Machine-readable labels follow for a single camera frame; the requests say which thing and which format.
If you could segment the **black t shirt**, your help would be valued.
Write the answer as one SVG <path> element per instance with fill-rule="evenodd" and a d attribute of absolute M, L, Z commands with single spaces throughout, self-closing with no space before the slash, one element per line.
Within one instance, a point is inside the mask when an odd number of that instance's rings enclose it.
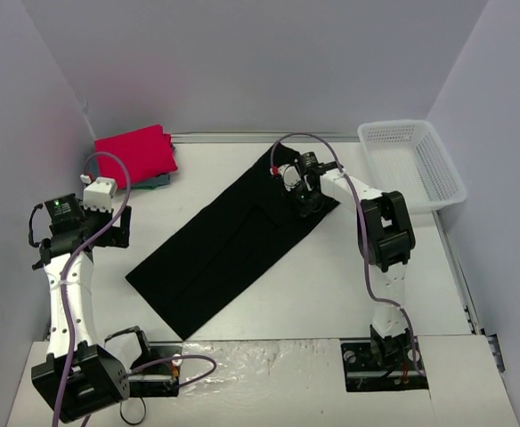
<path fill-rule="evenodd" d="M 236 181 L 126 274 L 126 281 L 183 340 L 265 274 L 331 213 L 324 197 L 300 216 L 269 173 L 298 152 L 265 151 Z"/>

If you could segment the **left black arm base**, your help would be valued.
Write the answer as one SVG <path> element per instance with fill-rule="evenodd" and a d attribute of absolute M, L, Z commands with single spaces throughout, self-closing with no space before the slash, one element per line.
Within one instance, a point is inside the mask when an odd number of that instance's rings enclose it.
<path fill-rule="evenodd" d="M 149 353 L 142 354 L 131 369 L 147 362 L 182 353 L 182 346 L 173 342 L 151 342 Z M 179 370 L 171 364 L 159 364 L 144 369 L 129 378 L 131 398 L 173 398 L 179 395 Z"/>

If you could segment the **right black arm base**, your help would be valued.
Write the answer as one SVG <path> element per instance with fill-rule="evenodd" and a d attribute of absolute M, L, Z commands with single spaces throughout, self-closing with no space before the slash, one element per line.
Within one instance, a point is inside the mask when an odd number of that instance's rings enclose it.
<path fill-rule="evenodd" d="M 369 339 L 342 340 L 341 356 L 345 390 L 357 392 L 395 392 L 428 390 L 428 380 L 414 366 L 410 347 L 398 350 L 393 361 L 381 366 L 371 352 Z"/>

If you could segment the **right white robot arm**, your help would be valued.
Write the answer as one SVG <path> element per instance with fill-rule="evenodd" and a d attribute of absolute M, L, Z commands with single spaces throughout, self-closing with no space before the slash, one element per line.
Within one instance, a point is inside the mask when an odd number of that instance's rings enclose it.
<path fill-rule="evenodd" d="M 410 215 L 402 193 L 375 189 L 341 171 L 336 162 L 321 163 L 314 153 L 299 156 L 288 173 L 279 168 L 300 215 L 314 214 L 325 201 L 334 200 L 355 214 L 360 250 L 369 266 L 366 285 L 375 309 L 370 325 L 370 356 L 380 367 L 390 367 L 409 346 L 408 322 L 401 313 L 410 253 L 416 245 Z"/>

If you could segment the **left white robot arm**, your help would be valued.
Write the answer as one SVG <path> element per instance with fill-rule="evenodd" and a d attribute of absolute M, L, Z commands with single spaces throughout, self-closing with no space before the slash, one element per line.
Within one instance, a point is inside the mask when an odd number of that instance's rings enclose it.
<path fill-rule="evenodd" d="M 128 247 L 130 206 L 88 210 L 74 194 L 41 206 L 52 235 L 32 244 L 40 255 L 33 267 L 47 276 L 51 327 L 45 361 L 32 367 L 31 381 L 59 425 L 128 399 L 130 370 L 149 369 L 155 351 L 138 326 L 100 340 L 93 321 L 93 249 Z"/>

